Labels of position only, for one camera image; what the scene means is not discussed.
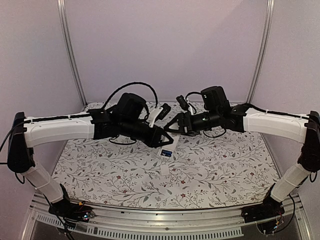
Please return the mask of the white remote control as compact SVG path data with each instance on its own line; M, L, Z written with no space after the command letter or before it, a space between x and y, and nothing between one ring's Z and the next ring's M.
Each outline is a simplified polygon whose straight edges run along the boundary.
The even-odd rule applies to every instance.
M169 134L172 138L173 138L173 144L170 144L170 145L165 145L165 146L162 146L158 152L158 155L161 157L161 158L165 158L165 159L169 159L173 156L173 153L176 149L176 146L179 142L179 139L180 139L180 135L179 134L175 134L175 133L170 133ZM165 157L165 156L161 156L161 150L168 150L168 151L172 151L172 156L171 157Z

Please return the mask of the blue battery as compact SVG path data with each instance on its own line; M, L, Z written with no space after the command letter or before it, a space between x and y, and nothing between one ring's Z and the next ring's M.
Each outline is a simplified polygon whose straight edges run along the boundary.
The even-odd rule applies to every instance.
M168 157L168 158L170 158L172 156L172 154L173 154L172 151L165 150L165 149L162 149L161 152L160 152L161 156Z

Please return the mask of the white battery cover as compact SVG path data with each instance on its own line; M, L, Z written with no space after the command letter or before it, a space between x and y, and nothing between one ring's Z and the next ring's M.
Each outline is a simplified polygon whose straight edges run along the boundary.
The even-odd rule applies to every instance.
M161 165L160 166L160 173L162 176L167 176L170 174L170 169L168 165Z

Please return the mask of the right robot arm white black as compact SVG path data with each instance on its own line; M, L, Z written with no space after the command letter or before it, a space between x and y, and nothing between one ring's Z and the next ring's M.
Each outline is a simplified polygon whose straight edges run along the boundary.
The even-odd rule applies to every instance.
M164 129L167 132L194 136L201 131L221 127L238 133L256 132L294 140L302 144L297 163L290 167L268 191L258 213L269 218L281 202L311 173L320 170L320 115L292 114L264 110L250 103L231 107L221 86L200 92L205 111L192 115L183 96L176 99L184 112L177 114Z

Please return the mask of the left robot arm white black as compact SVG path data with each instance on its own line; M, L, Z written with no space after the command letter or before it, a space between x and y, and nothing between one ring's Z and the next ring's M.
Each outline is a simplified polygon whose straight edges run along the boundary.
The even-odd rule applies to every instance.
M170 107L167 104L156 106L141 119L147 102L134 93L123 93L117 104L90 109L72 115L51 117L25 117L18 112L12 128L6 136L8 140L7 166L29 180L34 187L47 197L55 209L63 216L74 213L74 205L69 202L63 187L52 179L44 167L34 160L34 147L59 141L74 139L100 140L117 136L141 141L150 148L171 145L174 139L161 127L156 126Z

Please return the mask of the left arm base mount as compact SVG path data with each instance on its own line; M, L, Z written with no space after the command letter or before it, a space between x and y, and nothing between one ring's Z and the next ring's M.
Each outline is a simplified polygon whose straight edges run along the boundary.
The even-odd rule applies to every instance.
M48 212L71 222L88 222L95 217L93 208L86 205L85 201L72 203L67 200L61 200L51 203Z

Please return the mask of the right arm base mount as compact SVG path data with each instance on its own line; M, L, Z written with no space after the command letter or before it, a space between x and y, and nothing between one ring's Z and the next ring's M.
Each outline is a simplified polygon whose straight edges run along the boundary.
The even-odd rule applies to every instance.
M285 220L285 210L281 202L266 201L243 207L241 216L245 223L257 222L257 229L264 235L274 234Z

